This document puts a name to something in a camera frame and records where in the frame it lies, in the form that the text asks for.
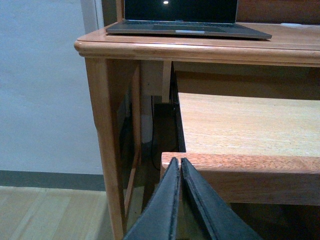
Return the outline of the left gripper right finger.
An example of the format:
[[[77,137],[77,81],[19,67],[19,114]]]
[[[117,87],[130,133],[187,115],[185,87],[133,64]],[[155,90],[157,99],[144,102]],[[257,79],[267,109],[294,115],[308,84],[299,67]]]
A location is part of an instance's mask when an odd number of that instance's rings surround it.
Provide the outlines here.
[[[217,194],[187,158],[181,159],[182,192],[207,240],[261,240]]]

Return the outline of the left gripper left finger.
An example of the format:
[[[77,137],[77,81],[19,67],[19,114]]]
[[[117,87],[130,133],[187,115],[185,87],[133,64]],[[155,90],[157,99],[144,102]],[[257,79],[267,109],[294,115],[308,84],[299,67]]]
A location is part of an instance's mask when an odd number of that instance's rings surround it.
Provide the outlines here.
[[[180,201],[181,174],[172,158],[157,189],[125,240],[175,240]]]

